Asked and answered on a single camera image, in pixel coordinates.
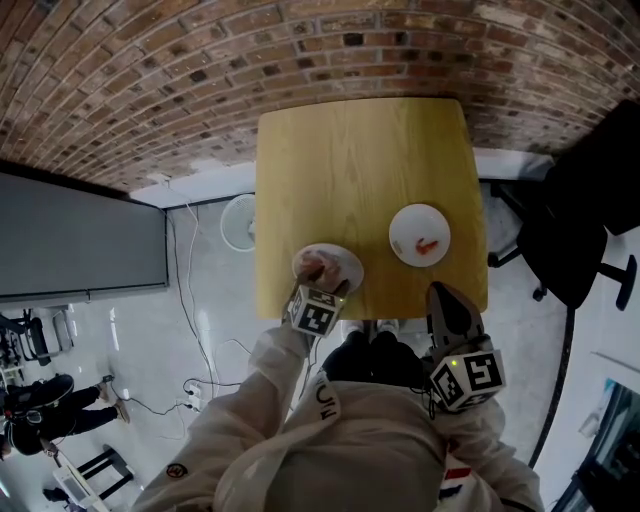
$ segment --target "white sneaker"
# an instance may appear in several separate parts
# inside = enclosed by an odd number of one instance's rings
[[[342,341],[354,331],[364,332],[364,322],[362,320],[340,320],[340,334]]]
[[[388,331],[394,336],[398,336],[400,332],[400,322],[397,320],[378,320],[376,322],[376,330],[380,332]]]

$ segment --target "black chair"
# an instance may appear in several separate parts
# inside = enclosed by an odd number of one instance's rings
[[[502,189],[494,190],[494,194],[508,197]],[[616,306],[621,311],[625,309],[635,282],[636,259],[629,257],[626,270],[602,263],[607,245],[604,226],[585,218],[556,218],[544,205],[527,212],[522,220],[517,248],[503,258],[489,254],[490,267],[502,267],[522,255],[541,282],[533,298],[541,301],[547,290],[551,290],[561,302],[574,309],[587,298],[599,272],[620,282]]]
[[[635,197],[639,127],[640,106],[625,100],[559,159],[542,184],[520,183],[511,187],[515,193],[492,184],[491,195],[502,198],[523,226],[517,248],[503,258],[489,254],[489,266],[524,256],[541,282],[533,298],[540,301],[550,290],[571,308],[582,305],[601,273],[620,283],[616,306],[623,311],[633,291],[636,259],[629,256],[622,270],[602,263],[602,257],[605,227],[620,235],[640,225]]]

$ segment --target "sleeve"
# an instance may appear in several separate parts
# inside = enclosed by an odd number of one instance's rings
[[[282,428],[309,341],[289,324],[263,333],[249,360],[249,377],[236,393],[209,402],[189,427],[185,446],[142,492],[134,512],[209,509],[229,465]]]
[[[539,477],[500,441],[504,412],[495,400],[459,416],[439,416],[434,425],[449,440],[449,452],[475,471],[507,510],[543,511]]]

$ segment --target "pants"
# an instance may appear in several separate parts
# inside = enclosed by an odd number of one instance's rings
[[[54,413],[47,417],[47,439],[56,439],[68,435],[82,434],[115,420],[118,411],[115,407],[106,407],[97,411],[85,411],[100,396],[96,386],[81,389],[63,398]]]
[[[325,360],[322,368],[331,381],[372,382],[422,389],[422,362],[393,333],[383,331],[371,342],[352,332]]]

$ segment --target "brick ceiling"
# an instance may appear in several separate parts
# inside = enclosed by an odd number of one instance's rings
[[[253,160],[271,110],[455,97],[557,153],[640,95],[630,0],[0,0],[0,158],[130,191]]]

